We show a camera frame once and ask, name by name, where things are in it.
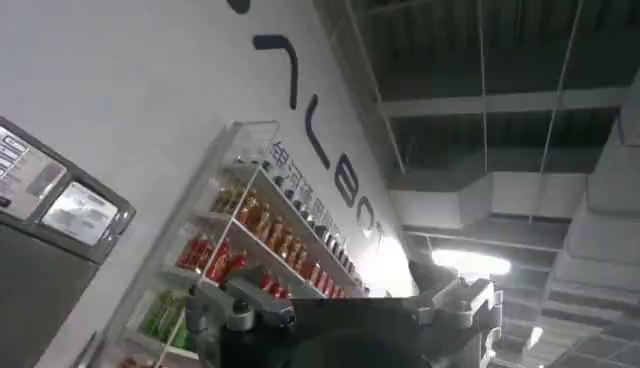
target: ceiling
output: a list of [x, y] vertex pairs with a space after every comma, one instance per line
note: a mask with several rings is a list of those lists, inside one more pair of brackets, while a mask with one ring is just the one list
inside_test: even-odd
[[[637, 0], [315, 5], [392, 187], [402, 171], [445, 172], [472, 155], [484, 155], [484, 165], [466, 176], [468, 182], [495, 171], [591, 174], [640, 67]], [[505, 160], [513, 149], [527, 150], [533, 160]], [[570, 223], [493, 213], [459, 229], [405, 230], [412, 247], [427, 255], [455, 246], [512, 262], [514, 271], [496, 278], [505, 290], [505, 338], [498, 343], [503, 362], [537, 368], [568, 351], [554, 366], [588, 367], [584, 359], [595, 359], [609, 367], [603, 359], [614, 357], [620, 361], [610, 366], [640, 366], [638, 331], [619, 322], [638, 313], [638, 295], [548, 282]], [[535, 244], [504, 241], [505, 229], [523, 226], [553, 236]], [[540, 324], [555, 334], [526, 349], [532, 327]], [[615, 340], [619, 336], [609, 330], [630, 335]], [[628, 349], [595, 352], [600, 344], [585, 337], [594, 333]]]

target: machine display screen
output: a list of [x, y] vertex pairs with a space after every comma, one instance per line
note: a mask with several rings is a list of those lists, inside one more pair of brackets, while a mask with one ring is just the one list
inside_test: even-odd
[[92, 190], [73, 182], [42, 218], [42, 223], [82, 243], [98, 243], [118, 208]]
[[0, 126], [0, 211], [26, 220], [67, 169]]

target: ceiling beam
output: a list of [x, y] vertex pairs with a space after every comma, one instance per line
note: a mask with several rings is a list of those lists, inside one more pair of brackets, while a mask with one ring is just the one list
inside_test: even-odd
[[[628, 88], [608, 87], [565, 90], [560, 110], [615, 108], [622, 105]], [[486, 111], [530, 112], [553, 110], [558, 99], [557, 91], [509, 93], [486, 96]], [[390, 117], [438, 116], [482, 114], [485, 103], [482, 96], [446, 97], [391, 101], [384, 103]]]

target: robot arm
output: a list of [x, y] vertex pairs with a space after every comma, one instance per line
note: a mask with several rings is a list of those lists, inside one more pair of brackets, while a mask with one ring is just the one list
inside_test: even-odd
[[220, 301], [193, 290], [187, 329], [203, 367], [485, 368], [500, 338], [502, 294], [489, 280], [443, 272], [406, 299], [282, 300], [257, 286], [259, 274], [230, 277], [219, 328], [207, 319]]

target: ceiling light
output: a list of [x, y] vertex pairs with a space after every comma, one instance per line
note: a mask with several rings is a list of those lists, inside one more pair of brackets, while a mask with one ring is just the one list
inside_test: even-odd
[[490, 275], [505, 275], [511, 271], [509, 261], [475, 252], [437, 249], [431, 253], [431, 258], [438, 266], [457, 270], [468, 281], [488, 278]]

